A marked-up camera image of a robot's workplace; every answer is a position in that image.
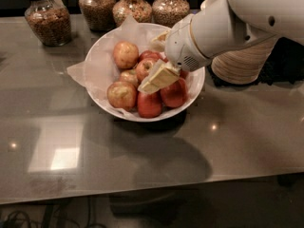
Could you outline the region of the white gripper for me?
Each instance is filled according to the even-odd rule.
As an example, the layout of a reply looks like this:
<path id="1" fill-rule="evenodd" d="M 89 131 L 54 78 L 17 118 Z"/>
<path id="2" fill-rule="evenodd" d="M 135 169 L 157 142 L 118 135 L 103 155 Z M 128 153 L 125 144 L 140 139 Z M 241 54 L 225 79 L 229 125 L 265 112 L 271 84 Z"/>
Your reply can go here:
<path id="1" fill-rule="evenodd" d="M 180 77 L 181 69 L 193 72 L 211 63 L 211 59 L 200 52 L 191 34 L 193 17 L 193 14 L 187 15 L 171 30 L 163 31 L 150 41 L 149 47 L 164 52 L 169 62 L 158 60 L 152 66 L 138 87 L 140 92 L 155 93 L 175 83 Z"/>

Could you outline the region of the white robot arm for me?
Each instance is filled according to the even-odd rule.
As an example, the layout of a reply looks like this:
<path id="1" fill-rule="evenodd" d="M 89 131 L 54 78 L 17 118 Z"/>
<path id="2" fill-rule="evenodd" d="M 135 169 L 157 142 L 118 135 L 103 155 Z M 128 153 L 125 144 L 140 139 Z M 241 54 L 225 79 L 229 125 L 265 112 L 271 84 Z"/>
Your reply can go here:
<path id="1" fill-rule="evenodd" d="M 175 83 L 182 69 L 198 70 L 224 52 L 276 36 L 304 44 L 304 0 L 209 0 L 168 30 L 168 62 L 157 62 L 139 91 L 154 93 Z"/>

